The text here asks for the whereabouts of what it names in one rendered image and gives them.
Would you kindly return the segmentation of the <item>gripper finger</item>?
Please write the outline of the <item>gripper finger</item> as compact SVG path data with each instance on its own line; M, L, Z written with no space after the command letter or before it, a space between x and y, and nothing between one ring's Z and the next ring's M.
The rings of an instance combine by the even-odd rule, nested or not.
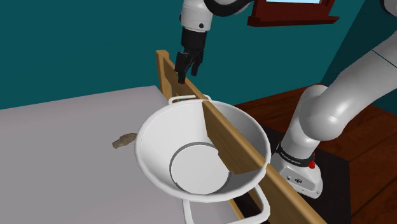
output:
M175 72L178 74L178 83L184 84L186 71L190 67L190 54L186 52L178 52L176 56Z
M199 66L203 62L204 54L203 53L198 53L196 56L194 56L192 60L192 70L191 70L191 75L196 76L198 74Z

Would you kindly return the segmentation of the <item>small brown lumpy object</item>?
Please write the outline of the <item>small brown lumpy object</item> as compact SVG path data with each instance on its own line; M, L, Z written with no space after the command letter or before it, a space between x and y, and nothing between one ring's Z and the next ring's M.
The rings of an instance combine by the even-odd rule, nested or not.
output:
M136 133L129 133L129 134L124 134L119 137L115 142L112 143L112 146L114 149L117 149L122 146L126 146L130 144L131 142L135 141L137 137Z

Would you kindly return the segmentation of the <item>dark red framed window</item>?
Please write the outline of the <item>dark red framed window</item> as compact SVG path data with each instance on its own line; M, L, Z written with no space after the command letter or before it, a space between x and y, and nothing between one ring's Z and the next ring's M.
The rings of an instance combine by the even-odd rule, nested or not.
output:
M339 17L331 16L335 0L319 0L319 3L287 3L255 0L247 25L274 27L292 25L334 24Z

